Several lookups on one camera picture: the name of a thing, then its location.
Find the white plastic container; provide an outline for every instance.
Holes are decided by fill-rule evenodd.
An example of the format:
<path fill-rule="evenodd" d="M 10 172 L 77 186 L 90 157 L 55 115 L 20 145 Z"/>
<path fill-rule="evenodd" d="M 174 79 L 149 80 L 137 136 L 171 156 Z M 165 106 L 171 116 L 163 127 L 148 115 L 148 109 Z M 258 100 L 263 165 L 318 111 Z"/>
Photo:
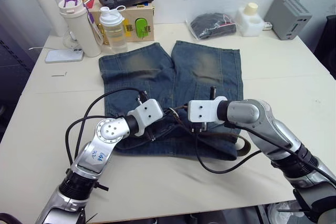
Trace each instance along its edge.
<path fill-rule="evenodd" d="M 120 7 L 124 6 L 118 6 L 116 9 L 111 10 L 106 6 L 100 8 L 101 14 L 99 21 L 103 25 L 111 49 L 115 53 L 127 52 L 126 38 L 122 24 L 124 17 L 121 16 L 120 12 L 118 11 Z"/>
<path fill-rule="evenodd" d="M 98 56 L 101 52 L 88 19 L 88 11 L 82 0 L 62 0 L 58 3 L 59 13 L 68 23 L 79 45 L 88 57 Z"/>
<path fill-rule="evenodd" d="M 57 36 L 63 37 L 68 30 L 68 25 L 64 18 L 59 14 L 58 6 L 55 0 L 37 0 L 44 14 L 49 19 Z"/>
<path fill-rule="evenodd" d="M 262 32 L 265 22 L 257 13 L 258 5 L 248 3 L 245 8 L 238 9 L 236 25 L 243 37 L 257 37 Z"/>

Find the white table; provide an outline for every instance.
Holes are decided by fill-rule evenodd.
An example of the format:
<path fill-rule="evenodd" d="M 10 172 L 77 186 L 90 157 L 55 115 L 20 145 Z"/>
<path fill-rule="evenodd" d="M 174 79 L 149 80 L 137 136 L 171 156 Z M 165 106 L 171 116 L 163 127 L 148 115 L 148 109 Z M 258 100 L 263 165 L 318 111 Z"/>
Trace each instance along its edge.
<path fill-rule="evenodd" d="M 336 173 L 336 85 L 300 38 L 280 41 L 272 31 L 258 38 L 239 35 L 196 41 L 184 24 L 155 25 L 155 38 L 171 53 L 176 40 L 240 49 L 244 98 L 271 104 L 274 115 L 292 129 L 314 155 Z M 129 50 L 152 42 L 128 43 Z M 50 35 L 46 47 L 63 48 Z M 0 211 L 33 223 L 69 167 L 64 135 L 103 94 L 98 59 L 44 63 L 44 49 L 28 80 L 0 144 Z M 65 77 L 52 77 L 63 74 Z M 103 114 L 103 101 L 91 114 Z M 90 141 L 97 120 L 89 120 L 82 144 Z M 79 127 L 70 134 L 75 149 Z M 208 159 L 212 168 L 234 162 Z M 294 199 L 282 172 L 258 155 L 232 173 L 211 174 L 192 159 L 113 155 L 86 207 L 94 222 L 183 214 L 267 204 Z"/>

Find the black chair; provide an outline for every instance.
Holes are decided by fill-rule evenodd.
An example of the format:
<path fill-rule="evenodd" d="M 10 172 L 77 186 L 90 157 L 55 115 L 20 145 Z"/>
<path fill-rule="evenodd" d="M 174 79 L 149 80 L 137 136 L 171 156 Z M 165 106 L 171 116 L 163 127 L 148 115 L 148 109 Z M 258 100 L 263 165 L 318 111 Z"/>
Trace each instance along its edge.
<path fill-rule="evenodd" d="M 7 120 L 4 118 L 5 111 L 6 106 L 0 103 L 0 143 L 8 125 Z"/>
<path fill-rule="evenodd" d="M 336 15 L 327 16 L 327 23 L 314 55 L 336 80 Z"/>

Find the white sticker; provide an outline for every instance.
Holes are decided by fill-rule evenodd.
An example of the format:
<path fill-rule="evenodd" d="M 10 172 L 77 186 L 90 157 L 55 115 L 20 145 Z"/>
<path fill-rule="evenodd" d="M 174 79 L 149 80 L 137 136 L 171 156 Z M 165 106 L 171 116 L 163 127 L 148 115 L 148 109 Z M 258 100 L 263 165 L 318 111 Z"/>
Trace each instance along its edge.
<path fill-rule="evenodd" d="M 107 153 L 99 148 L 94 148 L 85 161 L 91 165 L 99 165 L 106 162 Z"/>

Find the clear plastic bottle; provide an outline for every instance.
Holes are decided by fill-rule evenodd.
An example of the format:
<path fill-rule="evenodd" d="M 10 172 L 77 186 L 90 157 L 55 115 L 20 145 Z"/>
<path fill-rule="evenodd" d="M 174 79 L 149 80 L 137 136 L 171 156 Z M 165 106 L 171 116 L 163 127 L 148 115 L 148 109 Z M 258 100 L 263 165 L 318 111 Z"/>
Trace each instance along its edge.
<path fill-rule="evenodd" d="M 116 9 L 111 10 L 106 6 L 100 8 L 101 15 L 99 21 L 103 25 L 110 47 L 115 53 L 127 52 L 126 38 L 122 24 L 124 17 L 118 11 L 120 7 L 118 6 Z"/>
<path fill-rule="evenodd" d="M 235 22 L 243 37 L 257 37 L 262 32 L 265 22 L 257 13 L 258 5 L 248 3 L 238 9 Z"/>

